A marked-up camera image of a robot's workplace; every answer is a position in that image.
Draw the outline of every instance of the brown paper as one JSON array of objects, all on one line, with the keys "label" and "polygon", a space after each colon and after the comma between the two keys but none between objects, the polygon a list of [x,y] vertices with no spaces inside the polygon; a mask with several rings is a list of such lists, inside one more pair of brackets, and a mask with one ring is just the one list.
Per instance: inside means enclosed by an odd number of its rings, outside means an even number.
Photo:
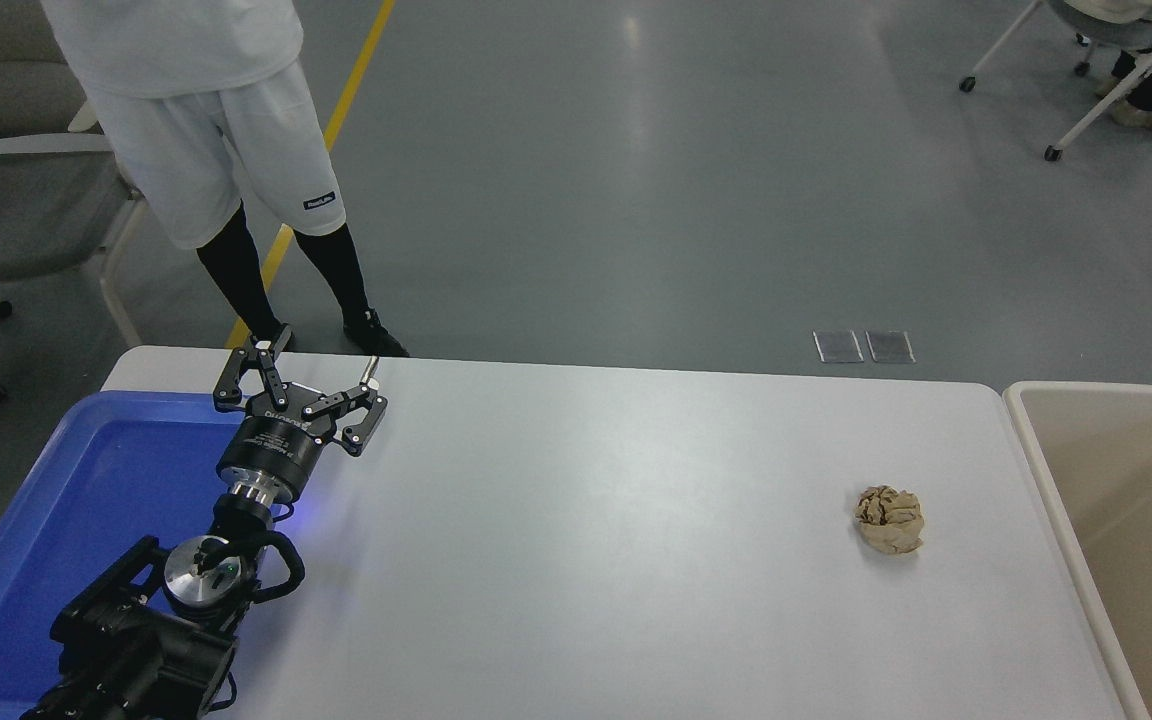
[{"label": "brown paper", "polygon": [[879,552],[899,555],[922,546],[923,509],[918,497],[888,486],[865,488],[856,502],[861,536]]}]

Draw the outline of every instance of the white shorts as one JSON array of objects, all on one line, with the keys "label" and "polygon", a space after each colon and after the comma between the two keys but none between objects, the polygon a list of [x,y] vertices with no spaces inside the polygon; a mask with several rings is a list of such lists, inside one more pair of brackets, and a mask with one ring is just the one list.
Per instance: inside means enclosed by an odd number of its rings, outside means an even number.
[{"label": "white shorts", "polygon": [[344,223],[301,62],[252,85],[162,99],[86,88],[114,154],[175,245],[204,247],[238,210],[234,161],[274,215],[305,234]]}]

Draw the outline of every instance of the white t-shirt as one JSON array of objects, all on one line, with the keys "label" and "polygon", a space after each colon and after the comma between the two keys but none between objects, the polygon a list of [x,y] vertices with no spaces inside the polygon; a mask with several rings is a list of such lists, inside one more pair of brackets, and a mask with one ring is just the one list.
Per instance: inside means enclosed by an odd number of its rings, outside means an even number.
[{"label": "white t-shirt", "polygon": [[291,0],[41,0],[83,85],[130,97],[238,88],[301,54]]}]

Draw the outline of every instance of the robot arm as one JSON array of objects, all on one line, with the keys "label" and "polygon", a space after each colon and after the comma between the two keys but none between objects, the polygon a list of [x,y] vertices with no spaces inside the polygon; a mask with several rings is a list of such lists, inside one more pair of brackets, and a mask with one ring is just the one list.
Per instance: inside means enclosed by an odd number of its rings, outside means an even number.
[{"label": "robot arm", "polygon": [[[211,528],[174,548],[142,538],[65,606],[51,627],[51,638],[65,644],[60,683],[22,720],[196,720],[233,704],[238,623],[252,605],[283,597],[305,578],[291,538],[274,530],[273,506],[293,509],[326,445],[361,455],[387,406],[372,379],[376,357],[356,387],[334,395],[283,382],[274,363],[288,338],[285,331],[270,347],[249,338],[212,391],[218,411],[247,417],[215,464],[229,488],[212,506]],[[244,401],[238,381],[250,370],[259,372],[264,392]],[[338,422],[359,409],[364,418],[338,433]],[[273,588],[259,579],[267,547],[289,570]],[[147,606],[157,592],[172,614]],[[230,698],[215,702],[227,676]]]}]

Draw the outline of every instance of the beige bin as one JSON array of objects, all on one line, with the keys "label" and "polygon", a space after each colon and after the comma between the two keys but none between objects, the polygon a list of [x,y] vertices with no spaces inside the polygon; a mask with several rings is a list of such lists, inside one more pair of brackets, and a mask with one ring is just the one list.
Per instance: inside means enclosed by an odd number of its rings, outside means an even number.
[{"label": "beige bin", "polygon": [[1152,717],[1152,386],[1018,382],[1005,400],[1119,697]]}]

